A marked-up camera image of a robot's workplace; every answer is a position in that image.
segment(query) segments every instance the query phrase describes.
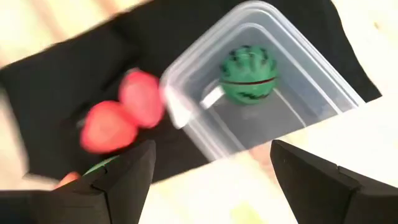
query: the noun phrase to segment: red strawberry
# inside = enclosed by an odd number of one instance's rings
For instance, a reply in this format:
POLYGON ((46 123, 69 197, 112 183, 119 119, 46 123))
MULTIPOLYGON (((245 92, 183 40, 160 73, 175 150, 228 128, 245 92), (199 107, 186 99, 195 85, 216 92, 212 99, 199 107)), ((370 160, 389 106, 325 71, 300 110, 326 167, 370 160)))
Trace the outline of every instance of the red strawberry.
POLYGON ((130 145, 138 133, 120 103, 98 103, 87 114, 80 143, 87 151, 102 154, 130 145))
POLYGON ((142 128, 153 128, 164 114, 159 80, 140 70, 133 71, 124 78, 119 88, 119 101, 142 128))

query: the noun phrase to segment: black fabric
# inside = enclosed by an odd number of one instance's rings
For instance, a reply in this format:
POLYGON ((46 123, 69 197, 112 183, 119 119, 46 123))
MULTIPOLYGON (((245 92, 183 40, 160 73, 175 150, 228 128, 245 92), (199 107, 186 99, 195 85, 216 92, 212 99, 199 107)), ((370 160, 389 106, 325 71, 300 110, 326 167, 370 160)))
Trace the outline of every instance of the black fabric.
MULTIPOLYGON (((103 99, 116 99, 131 67, 162 72, 242 0, 155 0, 0 71, 27 148, 30 172, 62 178, 103 159, 78 143, 76 123, 103 99)), ((354 56, 329 0, 271 0, 365 101, 380 97, 354 56)), ((168 116, 141 139, 157 143, 154 180, 207 163, 168 116)))

